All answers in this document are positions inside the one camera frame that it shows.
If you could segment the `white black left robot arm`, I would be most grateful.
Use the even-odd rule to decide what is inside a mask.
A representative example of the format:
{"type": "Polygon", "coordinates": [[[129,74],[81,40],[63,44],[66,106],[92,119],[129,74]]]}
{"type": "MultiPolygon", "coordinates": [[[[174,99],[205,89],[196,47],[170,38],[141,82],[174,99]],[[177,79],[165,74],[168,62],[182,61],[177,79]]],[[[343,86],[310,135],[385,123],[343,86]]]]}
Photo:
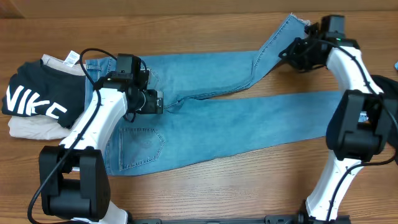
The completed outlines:
{"type": "Polygon", "coordinates": [[[39,198],[46,215],[62,223],[132,223],[132,215],[110,199],[103,153],[116,124],[129,114],[161,114],[163,94],[148,89],[149,69],[139,57],[119,54],[116,69],[90,80],[93,96],[73,131],[39,156],[39,198]]]}

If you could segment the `blue denim jeans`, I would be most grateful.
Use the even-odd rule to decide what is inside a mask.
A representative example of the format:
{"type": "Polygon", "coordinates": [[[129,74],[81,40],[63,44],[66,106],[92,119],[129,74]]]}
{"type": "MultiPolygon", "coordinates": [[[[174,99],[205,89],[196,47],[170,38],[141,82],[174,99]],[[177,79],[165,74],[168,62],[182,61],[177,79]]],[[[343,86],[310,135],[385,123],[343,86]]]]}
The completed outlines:
{"type": "Polygon", "coordinates": [[[305,25],[287,16],[257,51],[145,56],[164,111],[119,120],[104,152],[107,173],[151,174],[324,136],[337,91],[223,99],[266,76],[305,25]]]}

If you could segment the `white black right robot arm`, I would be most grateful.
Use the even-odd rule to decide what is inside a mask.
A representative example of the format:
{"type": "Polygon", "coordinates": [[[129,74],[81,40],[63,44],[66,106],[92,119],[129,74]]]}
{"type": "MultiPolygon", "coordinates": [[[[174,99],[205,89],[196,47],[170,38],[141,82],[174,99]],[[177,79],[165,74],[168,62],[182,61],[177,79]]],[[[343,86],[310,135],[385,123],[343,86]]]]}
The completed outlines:
{"type": "Polygon", "coordinates": [[[300,72],[326,67],[338,80],[341,100],[326,130],[328,160],[312,193],[288,223],[350,223],[338,209],[363,167],[389,164],[395,157],[373,162],[397,127],[397,100],[371,78],[356,40],[345,35],[345,18],[329,15],[305,28],[279,57],[300,72]]]}

